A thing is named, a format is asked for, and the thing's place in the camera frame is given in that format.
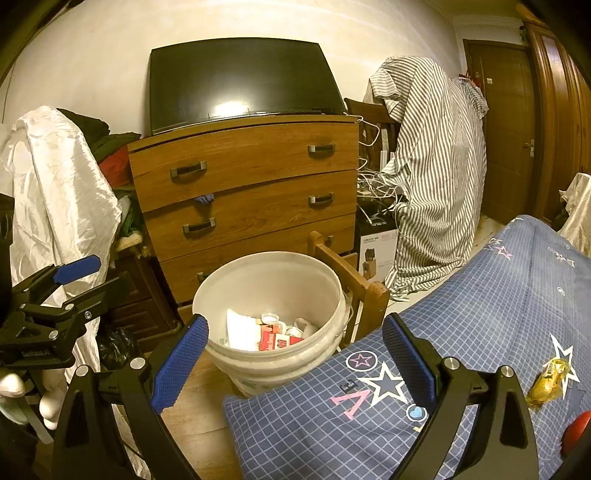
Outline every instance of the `dark wooden furniture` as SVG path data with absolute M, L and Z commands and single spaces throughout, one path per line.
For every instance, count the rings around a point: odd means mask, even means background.
M 385 129 L 388 134 L 387 145 L 384 145 L 381 134 L 371 147 L 367 147 L 361 143 L 359 144 L 359 165 L 361 166 L 365 162 L 361 159 L 366 159 L 368 162 L 365 168 L 379 171 L 381 151 L 385 150 L 387 152 L 386 162 L 388 162 L 390 159 L 390 153 L 396 150 L 396 140 L 401 125 L 388 115 L 388 110 L 383 104 L 377 105 L 374 103 L 357 102 L 350 98 L 345 99 L 345 104 L 347 105 L 347 111 L 350 115 L 362 116 L 366 122 L 377 125 L 380 130 Z M 360 142 L 369 145 L 376 135 L 377 131 L 374 127 L 363 122 L 359 123 Z
M 137 338 L 143 352 L 151 352 L 162 338 L 178 332 L 182 324 L 168 303 L 148 258 L 124 253 L 115 260 L 107 279 L 123 278 L 129 295 L 117 308 L 104 315 L 103 321 L 124 327 Z

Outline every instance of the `red cloth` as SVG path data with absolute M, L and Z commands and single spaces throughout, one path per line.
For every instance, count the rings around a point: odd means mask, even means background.
M 100 162 L 99 168 L 113 189 L 131 183 L 132 176 L 127 145 L 106 157 Z

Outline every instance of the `product box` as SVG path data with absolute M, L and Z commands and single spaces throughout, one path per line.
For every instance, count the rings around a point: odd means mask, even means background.
M 285 348 L 286 346 L 294 345 L 297 342 L 301 342 L 303 338 L 294 337 L 291 335 L 282 335 L 280 333 L 271 333 L 268 330 L 264 330 L 261 334 L 261 343 L 259 344 L 259 350 L 275 350 L 277 348 Z
M 398 229 L 393 220 L 377 219 L 373 225 L 358 218 L 356 250 L 359 253 L 359 273 L 368 281 L 383 282 L 394 265 Z

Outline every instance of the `trash in bucket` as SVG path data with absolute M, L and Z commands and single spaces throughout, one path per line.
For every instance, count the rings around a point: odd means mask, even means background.
M 302 317 L 298 317 L 294 321 L 295 325 L 289 325 L 275 313 L 263 313 L 259 319 L 241 315 L 232 309 L 228 309 L 226 312 L 226 323 L 228 326 L 227 345 L 230 348 L 247 352 L 286 348 L 301 342 L 318 331 L 318 327 Z M 226 339 L 220 339 L 220 343 L 226 343 Z

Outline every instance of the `star print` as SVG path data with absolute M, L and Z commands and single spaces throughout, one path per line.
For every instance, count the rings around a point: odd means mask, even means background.
M 357 358 L 350 358 L 349 362 L 355 362 L 355 368 L 359 368 L 360 365 L 366 365 L 367 367 L 371 367 L 369 361 L 371 360 L 371 356 L 363 356 L 361 353 L 357 356 Z
M 382 362 L 382 368 L 379 372 L 378 377 L 359 378 L 358 380 L 362 381 L 366 385 L 375 388 L 374 396 L 371 400 L 371 407 L 378 404 L 386 397 L 392 397 L 396 400 L 400 400 L 403 403 L 408 403 L 408 400 L 404 395 L 404 392 L 402 391 L 404 380 L 402 380 L 402 377 L 395 377 L 394 375 L 392 375 L 392 372 L 388 368 L 388 365 L 386 365 L 386 362 Z
M 510 254 L 505 247 L 495 247 L 498 252 L 497 254 L 499 255 L 503 255 L 503 257 L 505 257 L 507 260 L 511 260 L 511 257 L 513 256 L 512 254 Z
M 562 380 L 562 398 L 564 399 L 566 396 L 566 387 L 569 386 L 569 380 L 581 383 L 581 380 L 579 380 L 579 377 L 577 376 L 577 372 L 574 371 L 573 368 L 573 345 L 571 345 L 565 350 L 564 348 L 562 348 L 562 346 L 560 345 L 560 343 L 554 335 L 550 334 L 550 338 L 552 338 L 555 353 L 555 357 L 552 360 L 554 360 L 555 358 L 562 358 L 562 355 L 569 357 L 570 372 L 566 375 L 566 378 Z

